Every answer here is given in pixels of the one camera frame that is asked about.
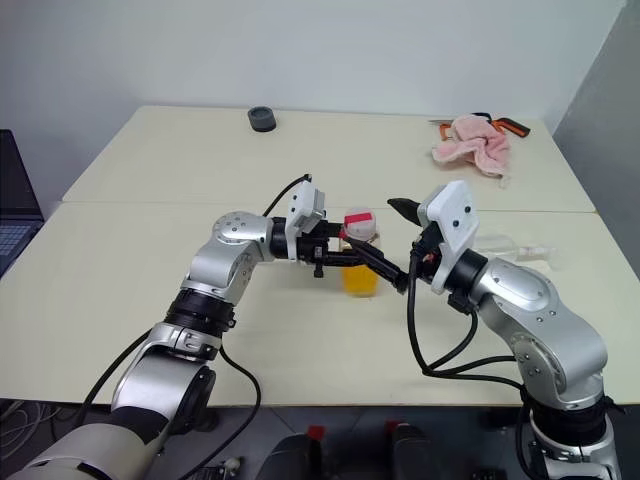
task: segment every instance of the plastic bottle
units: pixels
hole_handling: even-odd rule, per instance
[[[369,242],[380,248],[380,235],[376,229],[376,217],[368,208],[352,208],[344,217],[343,230],[348,237]],[[340,250],[351,248],[349,243],[340,239]],[[358,297],[375,295],[378,275],[366,265],[342,267],[342,286],[344,291]]]
[[[507,235],[478,236],[473,249],[488,258],[500,257],[509,262],[544,260],[552,270],[560,270],[563,267],[562,257],[557,248],[547,245],[519,247]]]

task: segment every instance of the towel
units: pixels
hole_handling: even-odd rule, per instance
[[[451,140],[436,145],[431,154],[438,163],[466,160],[489,176],[501,177],[505,186],[509,170],[509,142],[487,119],[463,115],[451,124]]]

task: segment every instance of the white wall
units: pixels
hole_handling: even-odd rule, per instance
[[[554,129],[622,4],[0,0],[0,126],[47,210],[141,104],[485,110]]]

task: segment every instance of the white table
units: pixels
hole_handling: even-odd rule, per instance
[[[438,126],[426,117],[276,111],[277,128],[251,130],[246,109],[142,107],[64,196],[79,202],[266,205],[310,172],[327,207],[423,200],[451,180],[471,184],[480,210],[592,212],[593,204],[544,124],[509,134],[512,180],[462,164],[439,167]]]
[[[247,205],[261,211],[260,205]],[[193,254],[227,206],[63,203],[0,281],[0,397],[79,402],[131,340],[164,318]],[[343,212],[330,209],[329,218]],[[417,228],[390,209],[377,212],[382,245],[404,268]],[[480,212],[481,232],[508,232],[519,244],[550,242],[568,267],[547,274],[564,302],[587,319],[609,349],[607,393],[640,401],[640,284],[593,213]],[[259,266],[225,335],[229,354],[255,372],[267,405],[501,405],[519,403],[508,387],[423,378],[411,355],[405,301],[383,285],[371,299],[340,288],[312,268]],[[417,319],[423,352],[435,359],[464,336],[465,317],[426,286]],[[461,361],[507,354],[481,326]],[[217,360],[212,405],[251,404],[246,379]],[[513,364],[480,371],[516,377]],[[108,403],[118,375],[97,398]]]

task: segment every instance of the black wire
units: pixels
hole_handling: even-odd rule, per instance
[[[467,333],[467,336],[464,337],[464,339],[453,350],[451,350],[449,353],[447,353],[446,355],[443,355],[441,358],[433,362],[430,365],[430,367],[433,369],[438,368],[444,365],[445,363],[447,363],[448,361],[453,360],[455,357],[457,357],[465,348],[467,348],[467,346],[469,346],[477,330],[478,330],[478,316],[475,315],[475,312],[471,312],[471,327],[469,328],[469,333]]]
[[[531,480],[549,480],[549,477],[542,477],[529,468],[527,460],[524,458],[524,451],[522,449],[522,430],[524,423],[529,415],[530,406],[525,401],[520,407],[518,412],[518,420],[516,421],[516,457],[518,457],[518,463],[524,474]]]
[[[80,410],[80,408],[79,408],[79,407],[78,407],[78,408],[76,408],[76,409],[75,409],[75,410],[73,410],[73,411],[72,411],[72,412],[71,412],[67,417],[63,417],[63,416],[61,416],[61,415],[60,415],[60,413],[62,413],[62,412],[59,412],[59,413],[58,413],[55,417],[53,417],[53,418],[55,418],[55,419],[56,419],[57,421],[59,421],[59,422],[68,422],[69,420],[71,420],[73,417],[75,417],[75,416],[78,414],[78,411],[79,411],[79,410]]]
[[[136,348],[140,346],[142,342],[144,342],[144,340],[149,336],[149,332],[151,332],[151,330],[147,330],[138,338],[136,338],[131,345],[129,345],[120,355],[118,355],[118,358],[116,358],[111,363],[111,365],[109,365],[109,368],[107,368],[104,371],[102,376],[98,379],[96,384],[88,393],[87,398],[85,398],[84,402],[82,402],[82,405],[80,405],[80,408],[78,409],[78,417],[76,418],[73,428],[78,428],[82,426],[82,424],[84,423],[85,417],[87,416],[87,413],[91,408],[91,404],[95,400],[100,389],[104,386],[107,380],[109,380],[109,377],[113,375],[113,372],[116,371],[116,369],[120,366],[120,364],[131,354],[131,352],[133,352]]]
[[[416,255],[412,255],[411,261],[409,262],[409,284],[407,287],[407,330],[409,332],[409,342],[411,343],[413,356],[418,362],[418,365],[422,370],[422,374],[425,376],[436,378],[448,378],[454,380],[479,380],[485,382],[502,383],[504,385],[509,385],[518,390],[521,390],[522,386],[519,383],[514,382],[513,380],[510,380],[508,378],[493,375],[470,375],[458,373],[469,370],[471,368],[475,368],[480,365],[487,365],[489,363],[496,363],[498,361],[511,361],[511,357],[508,357],[508,360],[506,357],[490,357],[482,360],[477,360],[476,362],[471,362],[470,364],[461,365],[460,367],[452,368],[448,371],[438,371],[431,368],[431,366],[427,364],[427,362],[424,360],[424,357],[422,356],[422,352],[420,351],[415,324],[416,278],[419,261],[420,259]]]
[[[56,433],[56,416],[55,415],[51,415],[51,417],[49,417],[49,432],[51,433],[51,439],[53,440],[53,442],[57,442],[58,441],[58,434]]]
[[[305,173],[303,176],[296,178],[293,182],[291,182],[289,185],[284,187],[284,189],[278,194],[278,196],[273,199],[273,202],[271,202],[271,205],[267,207],[267,209],[264,211],[262,216],[266,217],[267,215],[269,215],[271,213],[271,210],[273,210],[273,208],[278,204],[280,199],[284,197],[289,190],[291,190],[293,187],[295,187],[300,182],[303,182],[304,180],[311,181],[311,174]]]
[[[465,348],[467,348],[467,346],[469,346],[469,344],[471,343],[471,340],[473,340],[473,337],[476,334],[476,331],[478,330],[478,315],[473,310],[470,312],[469,315],[471,317],[471,327],[469,328],[469,333],[467,333],[467,336],[464,337],[464,339],[453,350],[451,350],[446,355],[443,355],[441,358],[439,358],[435,362],[431,363],[429,365],[429,368],[431,368],[432,370],[435,370],[436,368],[444,365],[445,363],[449,362],[450,360],[453,360],[460,353],[462,353],[462,351]],[[460,372],[464,372],[464,371],[467,371],[467,370],[471,370],[472,368],[481,367],[483,365],[489,365],[491,363],[515,362],[515,361],[516,361],[516,359],[515,359],[515,357],[513,355],[501,355],[501,356],[496,356],[496,357],[483,358],[481,360],[476,360],[474,362],[466,363],[464,365],[460,365],[458,367],[450,368],[450,369],[447,369],[447,370],[439,370],[439,372],[440,373],[445,373],[445,374],[446,373],[449,373],[449,374],[450,373],[460,373]]]
[[[231,367],[235,368],[240,373],[245,375],[251,381],[251,383],[253,384],[253,387],[256,390],[256,403],[254,404],[253,409],[251,410],[251,413],[249,413],[245,421],[242,422],[242,424],[229,437],[227,437],[227,439],[224,442],[222,442],[218,446],[218,448],[216,448],[213,452],[207,455],[200,463],[198,463],[198,465],[196,465],[187,473],[182,475],[178,480],[187,480],[189,477],[195,474],[198,470],[204,467],[207,463],[209,463],[220,452],[222,452],[222,450],[227,448],[227,446],[229,446],[229,444],[233,442],[236,439],[236,437],[244,431],[245,428],[247,428],[247,426],[251,423],[253,418],[258,413],[258,410],[260,409],[260,403],[262,402],[262,391],[260,390],[260,384],[258,383],[258,380],[256,380],[256,377],[254,377],[249,370],[247,370],[246,368],[238,365],[236,362],[231,360],[231,358],[229,358],[229,355],[227,355],[227,352],[225,352],[223,346],[220,347],[220,355],[222,356],[225,362],[227,362]]]

